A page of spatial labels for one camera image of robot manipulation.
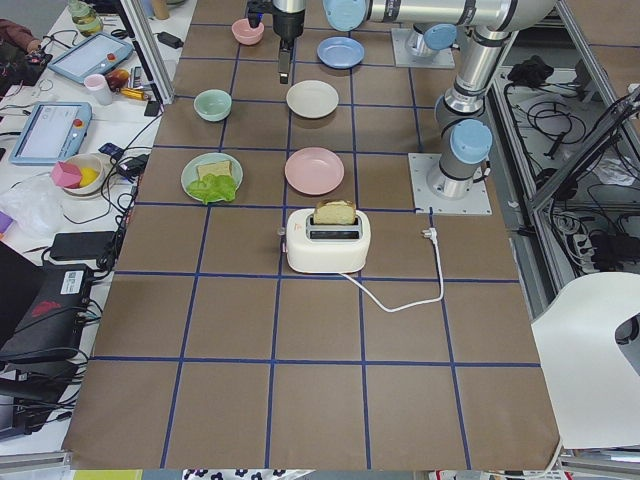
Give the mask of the blue plate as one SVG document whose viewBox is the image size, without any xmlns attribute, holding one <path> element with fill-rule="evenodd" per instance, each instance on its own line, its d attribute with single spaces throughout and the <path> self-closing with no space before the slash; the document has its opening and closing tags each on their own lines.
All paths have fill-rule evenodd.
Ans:
<svg viewBox="0 0 640 480">
<path fill-rule="evenodd" d="M 333 69 L 350 69 L 362 62 L 365 56 L 360 42 L 349 37 L 330 37 L 322 40 L 317 49 L 319 60 Z"/>
</svg>

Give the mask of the pink plate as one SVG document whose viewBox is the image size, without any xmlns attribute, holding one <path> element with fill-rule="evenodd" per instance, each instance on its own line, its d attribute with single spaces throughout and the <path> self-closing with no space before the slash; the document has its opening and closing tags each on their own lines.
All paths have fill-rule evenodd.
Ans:
<svg viewBox="0 0 640 480">
<path fill-rule="evenodd" d="M 323 195 L 335 190 L 344 177 L 338 155 L 321 147 L 307 147 L 293 153 L 285 164 L 288 184 L 306 195 Z"/>
</svg>

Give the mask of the pink bowl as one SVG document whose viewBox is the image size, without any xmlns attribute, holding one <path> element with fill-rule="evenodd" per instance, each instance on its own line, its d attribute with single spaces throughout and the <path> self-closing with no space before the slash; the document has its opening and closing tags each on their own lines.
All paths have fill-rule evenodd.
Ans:
<svg viewBox="0 0 640 480">
<path fill-rule="evenodd" d="M 258 44 L 264 35 L 265 26 L 259 23 L 257 27 L 252 27 L 246 18 L 238 19 L 231 25 L 231 31 L 238 43 L 245 46 Z"/>
</svg>

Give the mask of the cream plate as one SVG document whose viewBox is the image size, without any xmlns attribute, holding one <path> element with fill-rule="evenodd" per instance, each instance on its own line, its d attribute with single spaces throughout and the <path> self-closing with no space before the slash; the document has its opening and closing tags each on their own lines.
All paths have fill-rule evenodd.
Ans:
<svg viewBox="0 0 640 480">
<path fill-rule="evenodd" d="M 339 95 L 336 89 L 326 82 L 305 80 L 296 83 L 288 90 L 286 103 L 298 116 L 320 119 L 337 108 Z"/>
</svg>

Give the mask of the green bowl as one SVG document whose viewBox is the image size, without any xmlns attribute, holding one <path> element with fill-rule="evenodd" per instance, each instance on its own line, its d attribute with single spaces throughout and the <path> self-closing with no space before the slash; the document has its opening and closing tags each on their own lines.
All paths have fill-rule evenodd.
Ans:
<svg viewBox="0 0 640 480">
<path fill-rule="evenodd" d="M 218 122 L 229 116 L 232 97 L 219 89 L 210 89 L 199 93 L 194 99 L 194 110 L 204 120 Z"/>
</svg>

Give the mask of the bread slice on plate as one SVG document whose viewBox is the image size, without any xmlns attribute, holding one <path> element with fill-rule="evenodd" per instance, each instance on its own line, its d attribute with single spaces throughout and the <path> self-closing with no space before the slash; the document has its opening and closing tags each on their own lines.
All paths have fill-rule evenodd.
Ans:
<svg viewBox="0 0 640 480">
<path fill-rule="evenodd" d="M 206 176 L 231 176 L 232 163 L 229 160 L 199 164 L 196 166 L 198 178 L 203 180 Z"/>
</svg>

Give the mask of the green lettuce leaf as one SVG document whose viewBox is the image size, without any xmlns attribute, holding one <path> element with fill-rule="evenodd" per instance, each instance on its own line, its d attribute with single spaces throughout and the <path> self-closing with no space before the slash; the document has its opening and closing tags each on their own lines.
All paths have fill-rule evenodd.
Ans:
<svg viewBox="0 0 640 480">
<path fill-rule="evenodd" d="M 186 191 L 203 204 L 218 201 L 230 202 L 236 197 L 237 184 L 230 175 L 207 174 L 191 182 Z"/>
</svg>

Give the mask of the green plate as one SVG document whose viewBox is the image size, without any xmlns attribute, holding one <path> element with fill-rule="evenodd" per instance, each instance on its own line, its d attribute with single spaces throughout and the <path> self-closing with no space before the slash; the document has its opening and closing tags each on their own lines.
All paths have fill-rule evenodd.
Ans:
<svg viewBox="0 0 640 480">
<path fill-rule="evenodd" d="M 197 157 L 195 157 L 194 159 L 192 159 L 183 169 L 182 174 L 181 174 L 181 185 L 183 187 L 183 190 L 185 191 L 185 193 L 193 198 L 191 195 L 189 195 L 186 191 L 187 186 L 193 182 L 194 180 L 200 180 L 198 178 L 198 174 L 196 171 L 196 166 L 199 164 L 207 164 L 207 163 L 213 163 L 213 162 L 219 162 L 219 161 L 224 161 L 224 160 L 229 160 L 232 163 L 232 175 L 231 177 L 235 180 L 236 184 L 237 184 L 237 190 L 239 188 L 239 186 L 242 183 L 243 180 L 243 170 L 242 167 L 240 165 L 240 163 L 232 156 L 224 154 L 224 153 L 206 153 L 206 154 L 202 154 L 199 155 Z"/>
</svg>

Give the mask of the toast in toaster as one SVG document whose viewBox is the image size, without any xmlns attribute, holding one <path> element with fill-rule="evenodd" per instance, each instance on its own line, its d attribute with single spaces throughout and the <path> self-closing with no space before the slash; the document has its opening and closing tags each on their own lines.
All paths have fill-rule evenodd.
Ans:
<svg viewBox="0 0 640 480">
<path fill-rule="evenodd" d="M 353 225 L 356 207 L 347 200 L 323 200 L 316 205 L 312 217 L 316 225 Z"/>
</svg>

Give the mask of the mango fruit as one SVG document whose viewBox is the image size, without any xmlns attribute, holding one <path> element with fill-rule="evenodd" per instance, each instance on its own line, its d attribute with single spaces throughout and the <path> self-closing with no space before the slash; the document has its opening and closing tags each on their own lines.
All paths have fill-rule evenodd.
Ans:
<svg viewBox="0 0 640 480">
<path fill-rule="evenodd" d="M 112 92 L 118 92 L 126 88 L 129 84 L 130 74 L 125 69 L 114 69 L 105 75 L 105 79 L 109 89 Z"/>
</svg>

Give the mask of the upper teach pendant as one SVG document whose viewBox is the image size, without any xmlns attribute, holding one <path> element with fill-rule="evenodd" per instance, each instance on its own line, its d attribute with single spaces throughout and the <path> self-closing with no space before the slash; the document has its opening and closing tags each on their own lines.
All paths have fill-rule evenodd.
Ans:
<svg viewBox="0 0 640 480">
<path fill-rule="evenodd" d="M 106 74 L 124 62 L 133 46 L 109 34 L 96 33 L 51 60 L 48 68 L 79 84 L 93 74 Z"/>
</svg>

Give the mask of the teach pendant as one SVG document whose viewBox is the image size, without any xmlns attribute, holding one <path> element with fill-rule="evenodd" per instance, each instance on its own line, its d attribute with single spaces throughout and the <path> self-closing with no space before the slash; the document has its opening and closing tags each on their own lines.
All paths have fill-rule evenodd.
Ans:
<svg viewBox="0 0 640 480">
<path fill-rule="evenodd" d="M 133 46 L 109 34 L 96 33 L 51 60 L 48 68 L 79 84 L 93 74 L 106 74 L 124 62 Z"/>
<path fill-rule="evenodd" d="M 52 166 L 77 154 L 92 119 L 87 102 L 37 102 L 11 152 L 14 165 Z"/>
</svg>

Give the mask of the pink cup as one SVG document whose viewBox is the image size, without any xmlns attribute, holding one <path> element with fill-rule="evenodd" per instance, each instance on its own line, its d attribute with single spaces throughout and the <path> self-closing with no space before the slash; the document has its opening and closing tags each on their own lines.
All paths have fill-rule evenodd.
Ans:
<svg viewBox="0 0 640 480">
<path fill-rule="evenodd" d="M 83 84 L 100 105 L 107 106 L 113 102 L 113 92 L 104 75 L 88 75 L 84 78 Z"/>
</svg>

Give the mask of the cream toaster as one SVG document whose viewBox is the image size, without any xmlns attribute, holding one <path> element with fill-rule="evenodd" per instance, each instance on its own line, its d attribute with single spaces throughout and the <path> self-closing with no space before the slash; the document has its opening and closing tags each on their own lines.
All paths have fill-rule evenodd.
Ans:
<svg viewBox="0 0 640 480">
<path fill-rule="evenodd" d="M 284 251 L 291 269 L 306 274 L 353 273 L 361 270 L 371 242 L 367 215 L 356 211 L 351 225 L 321 225 L 314 210 L 290 214 L 284 233 Z"/>
</svg>

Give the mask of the cream bowl with fruit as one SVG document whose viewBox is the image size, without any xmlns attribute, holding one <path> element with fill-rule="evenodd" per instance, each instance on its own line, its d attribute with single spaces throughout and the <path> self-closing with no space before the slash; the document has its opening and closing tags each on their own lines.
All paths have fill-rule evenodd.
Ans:
<svg viewBox="0 0 640 480">
<path fill-rule="evenodd" d="M 102 153 L 77 154 L 57 162 L 50 176 L 56 187 L 72 197 L 94 197 L 106 179 L 107 160 Z"/>
</svg>

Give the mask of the lower teach pendant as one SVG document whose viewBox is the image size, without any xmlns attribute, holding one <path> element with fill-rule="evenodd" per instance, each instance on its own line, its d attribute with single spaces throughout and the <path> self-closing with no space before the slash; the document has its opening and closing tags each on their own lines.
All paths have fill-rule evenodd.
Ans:
<svg viewBox="0 0 640 480">
<path fill-rule="evenodd" d="M 92 119 L 87 102 L 37 102 L 11 152 L 14 165 L 52 166 L 77 154 Z"/>
</svg>

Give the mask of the black power adapter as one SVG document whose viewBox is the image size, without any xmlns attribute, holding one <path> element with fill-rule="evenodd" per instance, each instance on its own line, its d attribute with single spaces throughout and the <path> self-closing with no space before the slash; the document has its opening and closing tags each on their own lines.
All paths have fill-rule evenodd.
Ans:
<svg viewBox="0 0 640 480">
<path fill-rule="evenodd" d="M 64 232 L 55 235 L 49 256 L 53 260 L 97 260 L 107 251 L 114 231 Z"/>
</svg>

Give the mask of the black laptop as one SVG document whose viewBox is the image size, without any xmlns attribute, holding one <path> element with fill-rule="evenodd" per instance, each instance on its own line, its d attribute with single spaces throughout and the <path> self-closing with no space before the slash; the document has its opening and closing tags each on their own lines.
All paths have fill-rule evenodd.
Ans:
<svg viewBox="0 0 640 480">
<path fill-rule="evenodd" d="M 37 266 L 2 244 L 1 365 L 78 356 L 91 278 L 84 263 Z"/>
</svg>

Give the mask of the white paper sheet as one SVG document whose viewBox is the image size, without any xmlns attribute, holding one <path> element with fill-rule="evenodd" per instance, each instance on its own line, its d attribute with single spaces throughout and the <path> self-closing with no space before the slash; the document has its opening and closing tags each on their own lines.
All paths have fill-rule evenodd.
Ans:
<svg viewBox="0 0 640 480">
<path fill-rule="evenodd" d="M 639 375 L 615 332 L 639 313 L 639 276 L 604 272 L 566 284 L 532 324 L 563 445 L 639 443 Z"/>
</svg>

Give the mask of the aluminium frame post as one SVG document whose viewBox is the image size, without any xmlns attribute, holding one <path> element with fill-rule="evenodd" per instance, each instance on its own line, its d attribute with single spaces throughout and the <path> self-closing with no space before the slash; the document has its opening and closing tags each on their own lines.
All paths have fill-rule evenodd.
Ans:
<svg viewBox="0 0 640 480">
<path fill-rule="evenodd" d="M 141 2 L 121 0 L 118 10 L 155 100 L 163 105 L 171 104 L 174 100 L 175 90 Z"/>
</svg>

